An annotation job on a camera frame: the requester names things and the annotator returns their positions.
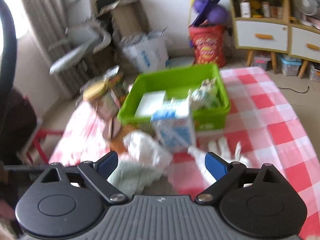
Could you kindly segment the blue white milk carton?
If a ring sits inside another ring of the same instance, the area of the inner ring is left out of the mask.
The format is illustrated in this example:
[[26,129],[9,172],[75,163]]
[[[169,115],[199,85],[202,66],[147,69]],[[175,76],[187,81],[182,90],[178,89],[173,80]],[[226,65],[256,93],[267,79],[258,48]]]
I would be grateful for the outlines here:
[[196,145],[189,99],[172,99],[151,116],[151,124],[161,144],[171,153],[187,151]]

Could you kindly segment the wooden cabinet with drawers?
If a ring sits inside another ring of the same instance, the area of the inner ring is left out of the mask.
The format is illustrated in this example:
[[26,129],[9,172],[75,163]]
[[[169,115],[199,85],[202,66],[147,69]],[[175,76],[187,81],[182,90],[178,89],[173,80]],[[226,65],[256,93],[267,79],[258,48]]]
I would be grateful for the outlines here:
[[298,77],[308,65],[319,62],[319,0],[315,16],[302,14],[295,0],[230,0],[235,47],[247,50],[247,66],[258,51],[271,56],[278,70],[277,54],[302,60]]

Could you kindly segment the grey white office chair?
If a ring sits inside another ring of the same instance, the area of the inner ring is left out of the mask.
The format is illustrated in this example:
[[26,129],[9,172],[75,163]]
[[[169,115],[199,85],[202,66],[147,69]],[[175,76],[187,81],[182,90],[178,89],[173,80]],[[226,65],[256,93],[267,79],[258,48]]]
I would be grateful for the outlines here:
[[72,49],[55,61],[50,68],[54,75],[76,66],[83,59],[110,45],[111,34],[97,20],[86,20],[66,29],[66,38],[49,46],[49,50],[70,45]]

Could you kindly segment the white blue paper bag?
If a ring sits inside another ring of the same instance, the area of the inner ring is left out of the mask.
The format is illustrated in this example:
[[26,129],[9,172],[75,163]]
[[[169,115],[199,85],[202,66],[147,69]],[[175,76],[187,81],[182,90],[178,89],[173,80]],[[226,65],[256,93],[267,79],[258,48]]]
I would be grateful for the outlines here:
[[151,73],[170,67],[166,45],[166,29],[149,33],[134,33],[120,41],[121,52],[141,73]]

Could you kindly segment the white foam block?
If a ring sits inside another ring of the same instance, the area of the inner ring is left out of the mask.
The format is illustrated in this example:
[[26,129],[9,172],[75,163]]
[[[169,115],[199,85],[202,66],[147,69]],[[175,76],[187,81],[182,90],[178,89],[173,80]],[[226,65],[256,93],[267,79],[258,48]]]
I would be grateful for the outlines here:
[[167,101],[167,93],[164,90],[144,93],[137,110],[135,117],[152,116],[163,105],[163,102]]

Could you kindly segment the wooden desk shelf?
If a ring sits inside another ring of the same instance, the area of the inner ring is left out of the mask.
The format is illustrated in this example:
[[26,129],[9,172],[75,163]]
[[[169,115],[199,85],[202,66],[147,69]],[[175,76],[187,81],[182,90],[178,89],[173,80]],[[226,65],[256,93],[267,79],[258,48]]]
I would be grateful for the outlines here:
[[113,29],[121,38],[150,31],[140,0],[92,0],[92,5],[98,19],[111,17]]

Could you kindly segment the grey green towel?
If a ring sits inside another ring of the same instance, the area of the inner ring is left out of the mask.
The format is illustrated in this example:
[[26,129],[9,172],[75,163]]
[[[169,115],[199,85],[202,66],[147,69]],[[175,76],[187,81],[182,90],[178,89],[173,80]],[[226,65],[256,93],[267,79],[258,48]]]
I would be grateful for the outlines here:
[[157,169],[138,162],[121,160],[107,181],[123,194],[132,198],[133,195],[141,194],[153,182],[160,180],[161,176],[161,171]]

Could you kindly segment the clear storage box blue lid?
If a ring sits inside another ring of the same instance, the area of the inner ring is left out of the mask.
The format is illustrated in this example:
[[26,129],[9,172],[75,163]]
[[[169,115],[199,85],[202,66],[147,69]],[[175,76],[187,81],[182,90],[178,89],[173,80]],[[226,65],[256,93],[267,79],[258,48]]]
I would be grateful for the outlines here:
[[287,54],[277,54],[278,65],[284,76],[298,76],[302,60]]

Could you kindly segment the rabbit plush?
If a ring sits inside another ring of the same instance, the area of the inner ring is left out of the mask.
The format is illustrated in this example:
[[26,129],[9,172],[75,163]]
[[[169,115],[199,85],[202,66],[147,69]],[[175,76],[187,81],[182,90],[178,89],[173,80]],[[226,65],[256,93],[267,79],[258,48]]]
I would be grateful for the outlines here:
[[187,99],[192,111],[220,107],[221,101],[218,98],[216,78],[205,79],[199,88],[188,90]]

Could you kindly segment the purple bounce ball toy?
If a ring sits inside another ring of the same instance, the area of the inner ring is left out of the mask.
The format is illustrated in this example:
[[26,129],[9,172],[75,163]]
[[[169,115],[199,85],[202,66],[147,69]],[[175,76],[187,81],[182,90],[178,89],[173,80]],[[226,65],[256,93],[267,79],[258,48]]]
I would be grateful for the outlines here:
[[226,25],[229,19],[227,9],[219,5],[221,0],[191,0],[188,26]]

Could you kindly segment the green plastic bin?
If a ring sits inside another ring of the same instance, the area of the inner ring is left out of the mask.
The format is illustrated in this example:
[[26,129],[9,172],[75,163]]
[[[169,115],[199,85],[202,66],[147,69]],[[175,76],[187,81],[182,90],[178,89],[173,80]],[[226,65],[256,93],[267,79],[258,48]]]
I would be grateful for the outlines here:
[[135,117],[137,107],[145,93],[164,90],[169,99],[185,99],[190,89],[194,90],[200,87],[203,80],[213,78],[216,79],[220,106],[194,111],[193,120],[196,131],[223,129],[231,110],[231,103],[220,71],[215,64],[196,64],[140,74],[120,108],[117,119],[122,125],[132,125],[150,132],[152,130],[150,117]]

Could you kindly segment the tall green gold can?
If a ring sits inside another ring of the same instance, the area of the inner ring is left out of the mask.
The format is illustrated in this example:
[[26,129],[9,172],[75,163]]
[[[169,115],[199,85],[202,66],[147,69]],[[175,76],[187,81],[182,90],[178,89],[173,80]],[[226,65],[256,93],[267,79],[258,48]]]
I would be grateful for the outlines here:
[[119,99],[127,93],[127,87],[124,79],[124,74],[119,65],[107,70],[103,75],[103,79],[107,87],[112,90],[115,96]]

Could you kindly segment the white cloth with straps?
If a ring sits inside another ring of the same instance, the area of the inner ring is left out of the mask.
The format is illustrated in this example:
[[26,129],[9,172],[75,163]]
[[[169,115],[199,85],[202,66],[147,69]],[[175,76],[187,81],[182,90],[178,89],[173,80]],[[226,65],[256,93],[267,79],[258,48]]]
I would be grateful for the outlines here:
[[[213,152],[219,157],[221,157],[224,161],[231,163],[233,161],[239,161],[240,163],[246,165],[247,167],[252,167],[251,162],[248,158],[246,158],[242,153],[241,142],[236,143],[235,151],[231,154],[231,150],[228,146],[227,138],[221,137],[218,140],[211,140],[208,142],[208,150],[209,152]],[[212,185],[216,182],[216,177],[212,176],[210,172],[205,167],[205,155],[206,152],[203,150],[196,148],[195,146],[189,146],[188,154],[191,155],[196,162],[196,165],[201,172],[204,180]]]

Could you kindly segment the white desk fan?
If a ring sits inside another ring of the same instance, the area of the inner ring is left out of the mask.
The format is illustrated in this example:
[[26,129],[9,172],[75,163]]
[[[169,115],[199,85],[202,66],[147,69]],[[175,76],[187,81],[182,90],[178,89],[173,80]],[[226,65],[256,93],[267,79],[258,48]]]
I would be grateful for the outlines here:
[[316,0],[295,0],[296,8],[304,15],[315,16],[318,12]]

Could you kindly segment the orange brown plush toy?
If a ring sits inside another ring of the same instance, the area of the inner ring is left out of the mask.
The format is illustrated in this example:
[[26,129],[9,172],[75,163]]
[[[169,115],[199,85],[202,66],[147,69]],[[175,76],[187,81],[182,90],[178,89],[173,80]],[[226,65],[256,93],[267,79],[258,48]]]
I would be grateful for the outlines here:
[[137,128],[132,125],[126,125],[123,126],[120,131],[117,133],[117,135],[111,139],[110,142],[110,150],[115,151],[118,154],[122,154],[124,152],[127,152],[127,148],[123,144],[123,138],[127,136],[130,132],[136,130]]

